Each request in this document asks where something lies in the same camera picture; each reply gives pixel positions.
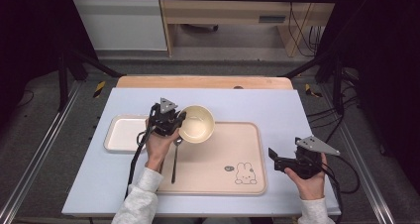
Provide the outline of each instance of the rabbit illustration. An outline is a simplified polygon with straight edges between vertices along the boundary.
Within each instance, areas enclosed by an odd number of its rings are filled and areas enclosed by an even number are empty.
[[[239,163],[237,166],[237,179],[236,184],[256,184],[256,174],[254,173],[253,166],[250,163]]]

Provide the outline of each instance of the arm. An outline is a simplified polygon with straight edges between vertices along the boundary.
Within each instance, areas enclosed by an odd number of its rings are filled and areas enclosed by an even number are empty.
[[[322,154],[322,163],[327,164],[327,158]],[[302,199],[302,217],[299,224],[332,224],[328,217],[324,197],[325,174],[321,171],[308,179],[300,178],[291,168],[286,168],[285,173],[296,184]]]
[[[158,171],[170,144],[178,136],[177,130],[169,137],[151,134],[146,143],[148,161],[144,172],[136,183],[130,184],[129,195],[115,214],[113,224],[152,223],[158,207],[158,197],[155,192],[163,179]]]

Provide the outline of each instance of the light blue tabletop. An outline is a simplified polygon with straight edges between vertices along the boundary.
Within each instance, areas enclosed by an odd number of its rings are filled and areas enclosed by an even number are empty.
[[[157,216],[291,216],[299,215],[300,199],[288,176],[273,168],[268,148],[279,156],[295,158],[295,137],[312,135],[299,95],[276,89],[114,88],[89,149],[62,209],[74,216],[113,216],[127,187],[133,154],[112,154],[104,141],[115,116],[149,115],[151,107],[166,98],[177,110],[198,104],[216,121],[252,122],[259,128],[267,188],[262,195],[159,194]],[[140,155],[134,180],[147,156]],[[332,215],[340,214],[331,183],[326,178],[326,201]]]

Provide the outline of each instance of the yellow tape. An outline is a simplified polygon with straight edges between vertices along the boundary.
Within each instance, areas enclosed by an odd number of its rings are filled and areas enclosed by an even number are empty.
[[[312,96],[315,96],[315,97],[322,97],[322,94],[321,93],[314,93],[314,92],[312,92],[311,87],[307,83],[305,84],[305,92],[308,95],[312,95]]]
[[[101,82],[98,83],[98,85],[96,86],[96,90],[93,93],[93,97],[94,98],[99,97],[99,94],[101,94],[102,89],[104,88],[104,86],[105,86],[105,81],[101,81]]]

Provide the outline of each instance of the white tray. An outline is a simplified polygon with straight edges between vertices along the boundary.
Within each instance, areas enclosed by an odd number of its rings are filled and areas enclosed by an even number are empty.
[[[104,147],[111,153],[134,153],[137,136],[146,130],[146,119],[142,115],[119,115],[112,119]]]

